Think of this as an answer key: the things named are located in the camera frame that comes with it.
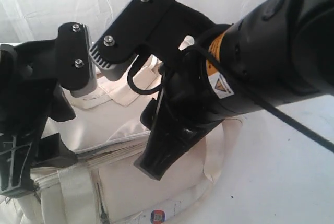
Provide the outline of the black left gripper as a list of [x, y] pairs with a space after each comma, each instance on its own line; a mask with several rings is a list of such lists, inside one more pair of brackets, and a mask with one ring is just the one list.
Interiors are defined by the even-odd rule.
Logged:
[[55, 41], [2, 43], [1, 195], [33, 193], [30, 166], [66, 168], [77, 163], [60, 133], [39, 141], [32, 162], [35, 130], [28, 129], [37, 128], [40, 119], [66, 122], [75, 117], [56, 73]]

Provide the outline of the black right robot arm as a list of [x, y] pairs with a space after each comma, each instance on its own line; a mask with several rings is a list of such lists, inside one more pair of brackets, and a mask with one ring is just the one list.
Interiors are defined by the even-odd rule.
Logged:
[[140, 120], [150, 129], [134, 165], [160, 180], [225, 119], [266, 110], [317, 144], [333, 143], [278, 106], [333, 94], [333, 0], [266, 0], [233, 25], [219, 25], [162, 66], [163, 86]]

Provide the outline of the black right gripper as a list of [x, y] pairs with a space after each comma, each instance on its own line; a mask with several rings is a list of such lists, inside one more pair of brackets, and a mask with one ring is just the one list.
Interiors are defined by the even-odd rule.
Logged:
[[191, 51], [182, 60], [180, 72], [165, 72], [157, 99], [140, 118], [151, 133], [134, 166], [157, 181], [218, 123], [235, 115], [213, 91], [205, 58]]

